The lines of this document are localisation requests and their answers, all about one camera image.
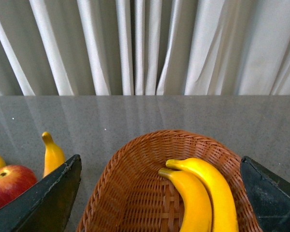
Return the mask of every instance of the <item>apple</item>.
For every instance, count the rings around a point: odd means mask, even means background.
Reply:
[[[33,171],[25,166],[8,165],[0,168],[0,208],[37,182]]]

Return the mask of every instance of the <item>banana tip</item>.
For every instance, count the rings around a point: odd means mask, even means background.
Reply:
[[[178,160],[176,159],[169,159],[166,161],[165,165],[168,168],[175,168],[176,166],[178,166]]]
[[[167,168],[160,168],[158,171],[159,176],[168,178],[171,173],[173,172],[173,170],[167,169]]]
[[[43,132],[42,139],[43,139],[44,142],[49,142],[49,141],[53,140],[51,134],[49,132],[47,132],[47,131]]]

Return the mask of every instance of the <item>gray countertop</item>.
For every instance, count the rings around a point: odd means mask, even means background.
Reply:
[[[0,154],[42,178],[49,131],[69,158],[80,154],[82,181],[66,231],[75,231],[112,155],[162,129],[212,137],[290,182],[290,96],[0,97]]]

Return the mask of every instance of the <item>woven basket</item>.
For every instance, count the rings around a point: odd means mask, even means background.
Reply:
[[[184,130],[160,130],[119,149],[105,167],[77,232],[178,232],[184,204],[172,183],[158,176],[168,159],[198,157],[228,181],[239,231],[261,232],[240,176],[241,158],[214,139]]]

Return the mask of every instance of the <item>banana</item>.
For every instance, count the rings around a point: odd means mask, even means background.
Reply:
[[[55,144],[50,133],[45,131],[42,134],[45,143],[45,163],[43,177],[54,171],[65,162],[65,156],[61,148]]]
[[[212,206],[204,185],[194,175],[161,168],[159,175],[169,179],[184,201],[184,218],[180,232],[210,232]]]
[[[234,199],[223,175],[210,163],[198,159],[169,159],[168,168],[194,174],[206,187],[213,208],[212,232],[238,232]]]

